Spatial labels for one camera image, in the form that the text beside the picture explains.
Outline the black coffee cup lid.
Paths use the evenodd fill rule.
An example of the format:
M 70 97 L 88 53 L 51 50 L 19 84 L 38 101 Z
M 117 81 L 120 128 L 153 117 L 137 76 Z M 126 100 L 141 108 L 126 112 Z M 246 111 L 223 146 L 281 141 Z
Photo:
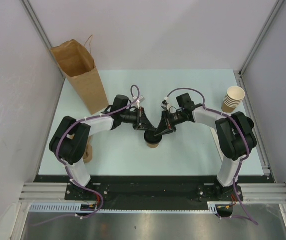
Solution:
M 162 136 L 147 136 L 146 132 L 144 133 L 144 140 L 145 142 L 156 142 L 156 141 L 161 141 L 162 140 Z

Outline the brown pulp cup carrier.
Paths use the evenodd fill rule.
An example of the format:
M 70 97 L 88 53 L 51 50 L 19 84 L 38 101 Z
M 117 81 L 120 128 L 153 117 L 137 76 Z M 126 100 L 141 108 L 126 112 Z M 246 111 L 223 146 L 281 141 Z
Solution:
M 92 160 L 92 146 L 89 143 L 86 144 L 82 159 L 85 164 Z

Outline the brown paper coffee cup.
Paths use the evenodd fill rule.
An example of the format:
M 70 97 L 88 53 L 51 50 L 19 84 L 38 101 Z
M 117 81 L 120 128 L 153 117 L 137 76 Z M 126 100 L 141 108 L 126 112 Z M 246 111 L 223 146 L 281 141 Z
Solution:
M 160 141 L 157 141 L 157 142 L 149 142 L 147 141 L 146 142 L 147 146 L 151 149 L 154 149 L 154 148 L 157 148 L 160 144 Z

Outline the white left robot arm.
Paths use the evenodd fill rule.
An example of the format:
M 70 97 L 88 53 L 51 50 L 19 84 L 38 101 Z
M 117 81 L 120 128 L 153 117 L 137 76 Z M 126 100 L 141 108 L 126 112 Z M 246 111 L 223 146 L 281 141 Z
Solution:
M 83 119 L 83 122 L 66 116 L 50 140 L 49 150 L 63 164 L 70 182 L 77 186 L 76 195 L 81 199 L 87 200 L 93 194 L 93 187 L 88 184 L 91 178 L 83 161 L 89 137 L 103 131 L 114 130 L 122 123 L 131 124 L 136 131 L 155 131 L 144 108 L 135 106 L 131 110 L 131 104 L 134 102 L 130 102 L 128 97 L 117 95 L 113 104 L 99 116 Z

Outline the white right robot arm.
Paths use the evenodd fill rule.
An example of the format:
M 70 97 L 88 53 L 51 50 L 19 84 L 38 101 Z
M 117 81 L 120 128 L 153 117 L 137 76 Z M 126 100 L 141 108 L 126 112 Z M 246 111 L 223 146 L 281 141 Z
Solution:
M 257 145 L 252 132 L 253 121 L 242 112 L 228 115 L 209 109 L 204 104 L 195 104 L 187 93 L 176 98 L 179 110 L 171 113 L 167 99 L 161 103 L 163 111 L 154 136 L 171 134 L 176 131 L 177 125 L 184 122 L 203 124 L 214 129 L 224 158 L 217 175 L 219 185 L 213 188 L 213 194 L 220 201 L 226 200 L 232 193 L 230 186 L 237 182 L 242 162 Z

